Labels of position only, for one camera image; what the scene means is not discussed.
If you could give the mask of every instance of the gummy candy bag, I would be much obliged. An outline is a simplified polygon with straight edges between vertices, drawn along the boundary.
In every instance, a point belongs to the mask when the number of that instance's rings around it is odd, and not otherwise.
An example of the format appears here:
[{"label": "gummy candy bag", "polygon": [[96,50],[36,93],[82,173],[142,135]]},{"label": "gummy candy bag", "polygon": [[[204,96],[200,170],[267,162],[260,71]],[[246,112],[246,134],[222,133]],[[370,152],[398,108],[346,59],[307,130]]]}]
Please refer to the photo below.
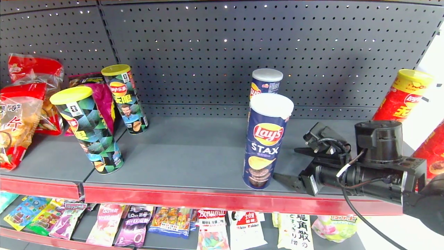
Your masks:
[{"label": "gummy candy bag", "polygon": [[358,222],[359,218],[352,215],[319,215],[312,229],[321,238],[341,243],[356,233]]}]

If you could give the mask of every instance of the store shelf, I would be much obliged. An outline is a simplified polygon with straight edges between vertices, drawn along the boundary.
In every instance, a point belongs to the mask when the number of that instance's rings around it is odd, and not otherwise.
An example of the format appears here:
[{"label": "store shelf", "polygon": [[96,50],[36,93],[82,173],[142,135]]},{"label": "store shelf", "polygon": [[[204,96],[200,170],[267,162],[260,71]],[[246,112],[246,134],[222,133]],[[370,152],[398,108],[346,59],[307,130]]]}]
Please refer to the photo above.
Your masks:
[{"label": "store shelf", "polygon": [[[305,146],[303,134],[318,120],[292,119],[277,161],[276,172],[298,174],[312,158],[293,153]],[[355,144],[349,120],[322,120]],[[311,197],[296,194],[272,181],[264,191],[242,180],[245,118],[154,117],[148,131],[125,133],[119,146],[125,164],[116,173],[92,173],[84,183],[87,202],[152,204],[305,214],[350,214],[340,191],[323,189]],[[402,214],[400,206],[353,197],[366,215]]]},{"label": "store shelf", "polygon": [[[126,131],[118,123],[115,137]],[[16,194],[79,199],[78,185],[93,171],[75,137],[35,134],[20,165],[0,170],[0,189]]]}]

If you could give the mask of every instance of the chip bag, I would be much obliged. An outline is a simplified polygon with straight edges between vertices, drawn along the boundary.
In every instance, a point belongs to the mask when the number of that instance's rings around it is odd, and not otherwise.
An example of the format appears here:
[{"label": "chip bag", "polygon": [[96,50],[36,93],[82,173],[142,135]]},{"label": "chip bag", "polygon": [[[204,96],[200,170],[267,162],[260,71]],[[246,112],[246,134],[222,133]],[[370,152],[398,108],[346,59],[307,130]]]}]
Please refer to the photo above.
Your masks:
[{"label": "chip bag", "polygon": [[46,85],[7,86],[0,91],[0,168],[12,170],[23,159],[40,120]]},{"label": "chip bag", "polygon": [[57,60],[50,58],[10,53],[8,69],[13,85],[46,84],[45,99],[36,133],[60,135],[63,131],[63,121],[49,98],[60,91],[64,76],[63,66]]}]

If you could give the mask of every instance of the pegboard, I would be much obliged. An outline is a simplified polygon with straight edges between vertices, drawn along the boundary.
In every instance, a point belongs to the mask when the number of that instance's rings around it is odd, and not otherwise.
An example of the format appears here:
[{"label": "pegboard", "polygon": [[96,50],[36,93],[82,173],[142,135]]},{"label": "pegboard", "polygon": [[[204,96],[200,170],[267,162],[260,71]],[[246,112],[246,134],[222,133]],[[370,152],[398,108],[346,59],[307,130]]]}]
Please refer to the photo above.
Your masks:
[{"label": "pegboard", "polygon": [[144,104],[248,105],[251,72],[284,73],[296,106],[376,108],[414,69],[443,19],[438,6],[230,1],[103,6]]},{"label": "pegboard", "polygon": [[2,15],[0,34],[2,86],[10,82],[12,52],[55,58],[64,65],[65,75],[97,72],[116,63],[96,6]]}]

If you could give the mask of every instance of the snack bag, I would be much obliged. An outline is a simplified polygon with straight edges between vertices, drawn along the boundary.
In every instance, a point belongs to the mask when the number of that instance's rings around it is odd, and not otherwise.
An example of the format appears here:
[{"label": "snack bag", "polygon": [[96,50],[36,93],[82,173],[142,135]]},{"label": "snack bag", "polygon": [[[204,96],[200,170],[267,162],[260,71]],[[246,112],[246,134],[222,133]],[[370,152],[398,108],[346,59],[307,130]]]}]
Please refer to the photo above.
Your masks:
[{"label": "snack bag", "polygon": [[46,85],[8,86],[0,90],[0,168],[16,168],[31,144],[40,119]]},{"label": "snack bag", "polygon": [[277,217],[279,223],[277,248],[290,250],[314,249],[309,215],[279,213]]},{"label": "snack bag", "polygon": [[[100,72],[88,73],[68,77],[69,88],[85,85],[92,89],[92,97],[97,104],[97,110],[102,117],[104,124],[111,134],[114,134],[115,109],[112,93]],[[74,135],[69,127],[65,136]]]},{"label": "snack bag", "polygon": [[71,239],[72,233],[74,232],[74,228],[77,225],[77,222],[82,216],[86,207],[87,207],[86,203],[65,202],[64,204],[65,210],[63,211],[59,220],[55,223],[55,225],[49,232],[49,236],[65,240]]},{"label": "snack bag", "polygon": [[52,199],[26,227],[36,234],[48,236],[63,213],[63,199]]},{"label": "snack bag", "polygon": [[0,214],[15,200],[19,195],[0,191]]},{"label": "snack bag", "polygon": [[246,250],[267,244],[258,213],[229,211],[231,249]]},{"label": "snack bag", "polygon": [[60,91],[64,75],[63,66],[57,60],[42,56],[10,53],[8,69],[12,85],[46,84],[45,99],[36,133],[60,135],[63,131],[62,118],[49,98]]},{"label": "snack bag", "polygon": [[192,209],[158,207],[148,232],[188,239]]},{"label": "snack bag", "polygon": [[154,207],[148,205],[131,206],[123,220],[122,229],[114,246],[133,245],[136,248],[142,247],[153,210]]},{"label": "snack bag", "polygon": [[199,236],[197,250],[230,250],[225,223],[226,211],[198,211]]},{"label": "snack bag", "polygon": [[22,203],[11,211],[5,218],[9,225],[11,225],[15,230],[21,231],[27,224],[29,224],[34,217],[46,207],[51,199],[27,196],[22,199]]},{"label": "snack bag", "polygon": [[89,233],[86,243],[99,246],[112,246],[114,236],[119,229],[119,222],[123,210],[125,210],[125,205],[101,204],[97,221]]},{"label": "snack bag", "polygon": [[319,237],[341,243],[356,233],[358,222],[359,218],[352,215],[318,215],[312,228]]}]

